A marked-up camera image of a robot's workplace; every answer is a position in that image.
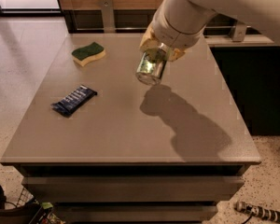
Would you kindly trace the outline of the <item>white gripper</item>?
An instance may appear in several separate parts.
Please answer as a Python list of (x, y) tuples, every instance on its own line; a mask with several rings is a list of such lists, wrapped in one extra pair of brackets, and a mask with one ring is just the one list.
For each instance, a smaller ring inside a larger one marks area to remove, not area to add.
[(205, 16), (157, 14), (143, 34), (139, 49), (146, 52), (155, 49), (160, 42), (170, 47), (168, 61), (174, 62), (185, 55), (184, 49), (194, 46), (205, 27)]

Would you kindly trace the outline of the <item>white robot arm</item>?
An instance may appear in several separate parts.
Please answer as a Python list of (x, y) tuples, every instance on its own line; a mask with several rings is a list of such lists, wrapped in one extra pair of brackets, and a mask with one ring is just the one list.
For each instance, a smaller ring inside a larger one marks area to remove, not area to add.
[(160, 43), (175, 61), (194, 46), (216, 15), (234, 18), (280, 46), (280, 0), (163, 0), (140, 43), (145, 52)]

